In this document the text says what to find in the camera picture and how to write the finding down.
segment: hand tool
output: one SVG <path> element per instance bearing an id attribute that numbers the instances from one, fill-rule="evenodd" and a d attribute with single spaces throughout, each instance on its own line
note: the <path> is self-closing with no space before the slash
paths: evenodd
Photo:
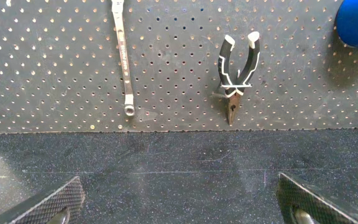
<path id="1" fill-rule="evenodd" d="M 124 0 L 111 0 L 111 11 L 114 16 L 116 25 L 119 55 L 121 57 L 122 73 L 124 74 L 125 88 L 125 114 L 127 116 L 135 115 L 134 94 L 131 85 L 131 75 L 129 73 L 128 53 L 125 41 L 124 21 L 122 20 L 122 11 L 124 8 Z"/>
<path id="2" fill-rule="evenodd" d="M 229 120 L 230 125 L 234 122 L 234 118 L 239 109 L 241 96 L 244 94 L 245 88 L 252 87 L 249 81 L 252 78 L 259 61 L 259 32 L 250 33 L 248 35 L 248 41 L 248 59 L 242 72 L 238 70 L 237 74 L 229 73 L 229 58 L 231 51 L 234 48 L 234 44 L 236 43 L 231 36 L 226 35 L 224 37 L 221 51 L 219 53 L 218 72 L 221 79 L 221 87 L 225 89 L 225 97 L 229 99 L 227 119 Z"/>

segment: table surface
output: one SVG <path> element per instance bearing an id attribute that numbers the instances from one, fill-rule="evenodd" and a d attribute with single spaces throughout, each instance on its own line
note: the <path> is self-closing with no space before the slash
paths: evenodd
<path id="1" fill-rule="evenodd" d="M 82 223 L 283 223 L 291 172 L 358 206 L 358 129 L 0 135 L 0 213 L 70 175 Z"/>

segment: pliers handle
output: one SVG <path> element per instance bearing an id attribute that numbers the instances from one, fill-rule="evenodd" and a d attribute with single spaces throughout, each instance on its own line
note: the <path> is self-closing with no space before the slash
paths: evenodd
<path id="1" fill-rule="evenodd" d="M 229 35 L 224 37 L 224 41 L 219 53 L 218 72 L 221 79 L 221 86 L 225 88 L 225 96 L 230 98 L 235 93 L 244 94 L 244 90 L 252 85 L 249 83 L 259 61 L 260 41 L 259 32 L 252 32 L 248 35 L 249 53 L 247 63 L 244 69 L 237 74 L 229 73 L 230 54 L 235 46 L 236 41 Z"/>

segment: perforated metal panel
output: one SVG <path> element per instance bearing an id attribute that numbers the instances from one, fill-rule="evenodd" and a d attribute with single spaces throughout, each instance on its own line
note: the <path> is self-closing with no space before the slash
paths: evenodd
<path id="1" fill-rule="evenodd" d="M 124 85 L 111 2 L 0 1 L 0 133 L 358 127 L 358 49 L 340 42 L 336 0 L 126 0 L 136 114 Z M 227 124 L 217 60 L 231 70 L 261 33 L 260 63 Z"/>

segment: pegboard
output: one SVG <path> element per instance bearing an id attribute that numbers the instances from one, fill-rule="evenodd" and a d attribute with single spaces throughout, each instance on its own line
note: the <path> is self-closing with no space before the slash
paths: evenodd
<path id="1" fill-rule="evenodd" d="M 358 49 L 334 31 L 337 0 L 125 0 L 135 116 L 110 0 L 0 1 L 0 133 L 358 127 Z M 229 126 L 218 53 L 261 34 L 260 63 Z"/>

